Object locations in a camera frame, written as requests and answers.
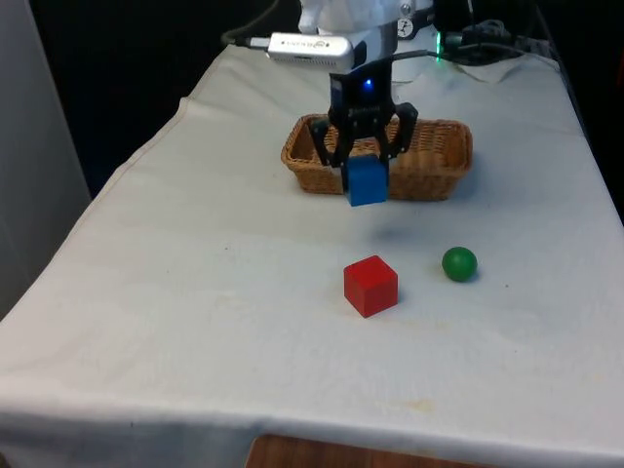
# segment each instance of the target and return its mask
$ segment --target green led light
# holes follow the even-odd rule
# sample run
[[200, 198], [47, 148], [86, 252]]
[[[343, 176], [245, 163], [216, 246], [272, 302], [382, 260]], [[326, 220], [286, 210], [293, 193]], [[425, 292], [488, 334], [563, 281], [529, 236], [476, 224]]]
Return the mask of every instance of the green led light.
[[440, 61], [440, 52], [442, 51], [442, 33], [438, 33], [438, 36], [436, 36], [436, 55], [438, 56], [438, 58], [436, 58], [437, 61]]

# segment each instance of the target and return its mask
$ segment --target robotic arm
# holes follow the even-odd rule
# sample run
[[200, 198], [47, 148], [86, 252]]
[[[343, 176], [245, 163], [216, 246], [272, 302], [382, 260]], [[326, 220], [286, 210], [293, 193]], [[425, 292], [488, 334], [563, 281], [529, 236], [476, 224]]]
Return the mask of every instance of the robotic arm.
[[[397, 21], [414, 11], [415, 0], [301, 0], [299, 29], [307, 37], [339, 36], [353, 47], [353, 67], [330, 74], [331, 107], [327, 119], [310, 125], [321, 161], [340, 168], [348, 189], [349, 154], [356, 140], [374, 137], [379, 161], [388, 174], [389, 162], [410, 147], [418, 113], [410, 103], [392, 100], [392, 60], [398, 45]], [[399, 131], [389, 141], [386, 127], [394, 116]], [[334, 126], [338, 139], [334, 152], [325, 137]]]

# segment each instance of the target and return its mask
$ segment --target white wall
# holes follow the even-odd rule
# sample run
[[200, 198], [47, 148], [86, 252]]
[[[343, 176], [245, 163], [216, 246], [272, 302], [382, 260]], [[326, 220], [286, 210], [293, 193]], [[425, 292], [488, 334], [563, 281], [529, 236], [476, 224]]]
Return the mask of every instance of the white wall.
[[0, 0], [0, 318], [89, 203], [26, 0]]

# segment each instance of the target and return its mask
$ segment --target wooden floor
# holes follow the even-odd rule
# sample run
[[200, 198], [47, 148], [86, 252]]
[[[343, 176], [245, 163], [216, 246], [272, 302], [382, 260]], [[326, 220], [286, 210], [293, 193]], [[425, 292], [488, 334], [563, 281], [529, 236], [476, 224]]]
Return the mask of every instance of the wooden floor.
[[388, 451], [277, 436], [256, 439], [246, 468], [485, 468]]

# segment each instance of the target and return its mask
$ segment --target blue led light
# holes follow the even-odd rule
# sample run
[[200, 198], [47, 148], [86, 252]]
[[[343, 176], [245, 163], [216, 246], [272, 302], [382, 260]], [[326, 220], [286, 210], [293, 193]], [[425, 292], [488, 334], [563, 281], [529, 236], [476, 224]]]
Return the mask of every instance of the blue led light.
[[366, 80], [364, 82], [364, 84], [362, 85], [362, 87], [364, 88], [364, 91], [372, 91], [373, 85], [372, 85], [372, 79], [369, 78], [368, 80]]

